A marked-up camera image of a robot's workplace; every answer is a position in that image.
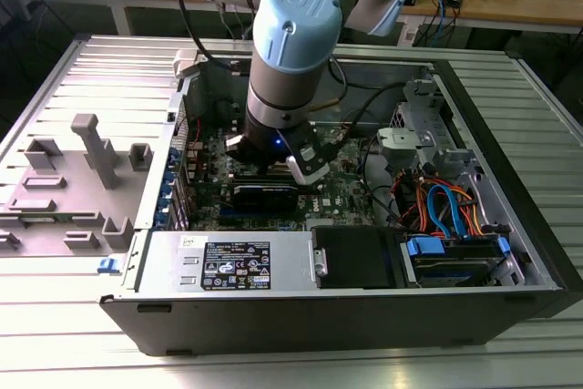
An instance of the orange wire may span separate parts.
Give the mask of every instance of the orange wire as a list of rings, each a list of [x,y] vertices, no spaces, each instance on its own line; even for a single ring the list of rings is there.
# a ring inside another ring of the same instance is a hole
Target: orange wire
[[[468,227],[470,229],[470,236],[475,236],[476,233],[474,232],[474,227],[472,226],[472,220],[470,219],[469,213],[465,209],[460,209],[460,211],[464,215],[465,220],[467,220],[467,225],[468,225]]]

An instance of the red wire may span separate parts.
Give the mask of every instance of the red wire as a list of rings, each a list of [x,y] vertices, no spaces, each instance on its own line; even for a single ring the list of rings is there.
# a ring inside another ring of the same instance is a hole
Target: red wire
[[[474,227],[472,226],[472,221],[470,220],[469,213],[467,212],[466,209],[459,209],[459,210],[464,215],[465,220],[467,220],[467,225],[468,225],[468,227],[470,229],[470,236],[475,236],[476,234],[474,233]]]
[[[407,216],[409,213],[411,213],[415,207],[417,207],[417,203],[415,203],[411,207],[409,207],[409,210],[407,210],[405,213],[403,213],[403,215],[399,218],[399,221],[403,220],[405,218],[405,216]]]
[[[194,142],[196,143],[197,141],[199,141],[200,138],[200,132],[202,131],[202,127],[201,127],[201,123],[200,123],[200,118],[197,118],[197,137],[194,139]]]

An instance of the wire bundle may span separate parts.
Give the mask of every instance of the wire bundle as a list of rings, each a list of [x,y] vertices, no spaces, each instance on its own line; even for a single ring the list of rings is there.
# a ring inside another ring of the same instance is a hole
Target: wire bundle
[[[452,6],[451,8],[452,8],[452,11],[454,13],[454,18],[452,18],[449,23],[444,25],[445,13],[446,13],[446,8],[447,8],[447,4],[445,3],[445,0],[436,0],[436,1],[432,0],[432,2],[434,3],[435,7],[437,8],[435,10],[435,14],[432,17],[431,22],[429,22],[425,31],[422,32],[421,35],[419,36],[419,38],[417,39],[417,41],[414,42],[413,46],[419,46],[421,44],[421,42],[424,40],[424,43],[426,45],[429,43],[429,46],[433,47],[438,40],[441,40],[441,39],[446,38],[446,37],[448,37],[447,44],[449,45],[449,42],[451,41],[451,38],[454,35],[455,22],[456,22],[456,19],[459,17],[461,8],[454,8]],[[434,22],[438,16],[440,18],[439,18],[437,29],[433,33],[430,33],[431,26],[434,24]]]
[[[404,173],[401,172],[391,188],[391,193],[394,195],[396,191],[400,189],[404,178]],[[444,209],[440,214],[439,220],[436,218],[431,218],[430,220],[430,210],[428,208],[428,195],[431,191],[435,191],[436,189],[447,189],[457,195],[458,200],[460,200],[460,205],[455,205],[456,209],[462,214],[462,217],[465,220],[465,224],[467,225],[467,232],[470,236],[483,236],[485,235],[482,232],[482,228],[479,223],[478,215],[477,215],[477,204],[478,200],[472,198],[464,189],[454,184],[451,184],[448,181],[443,179],[437,178],[427,178],[423,176],[419,176],[416,178],[416,183],[414,187],[414,194],[415,194],[415,203],[411,205],[408,210],[403,213],[403,215],[398,219],[398,222],[401,225],[406,226],[408,229],[416,230],[422,233],[429,233],[436,237],[447,238],[449,237],[448,230],[444,230],[439,225],[441,224],[441,220],[444,216],[451,215],[452,217],[456,216],[451,211],[451,204],[446,204]],[[439,196],[446,196],[446,192],[438,191],[436,195]]]

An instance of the floor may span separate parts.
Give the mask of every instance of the floor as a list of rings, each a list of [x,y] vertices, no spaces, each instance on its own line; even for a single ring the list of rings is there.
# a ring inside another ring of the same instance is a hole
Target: floor
[[[115,34],[116,28],[107,8],[94,5],[52,5],[55,11],[77,33]],[[32,20],[28,23],[10,20],[0,11],[0,138],[17,119],[30,98],[42,85],[46,76],[68,46],[71,35],[55,17],[40,4],[31,4]],[[130,11],[135,32],[142,36],[187,36],[179,12],[175,10],[133,8]],[[214,12],[192,12],[191,18],[203,37],[229,38],[219,15]],[[226,14],[225,21],[239,37],[240,30],[251,23],[248,15],[241,14],[240,21],[233,14]],[[363,44],[395,45],[401,26],[387,37],[369,37],[359,33],[344,36],[349,41]],[[463,48],[468,43],[470,29],[457,28],[448,42],[449,47]],[[498,49],[507,39],[507,33],[495,30],[476,30],[471,41],[479,41],[473,48]],[[437,46],[446,46],[446,39]],[[564,70],[562,60],[568,48],[568,37],[522,33],[513,36],[505,45],[506,50],[518,52],[537,74],[547,83],[553,81],[558,71]],[[556,89],[556,95],[576,120],[583,121],[583,62],[570,71]]]

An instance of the power supply label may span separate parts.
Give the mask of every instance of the power supply label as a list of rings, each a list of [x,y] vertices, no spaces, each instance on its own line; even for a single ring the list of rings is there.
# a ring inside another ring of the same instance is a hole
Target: power supply label
[[[205,291],[270,289],[270,243],[207,242],[204,248],[201,287]]]

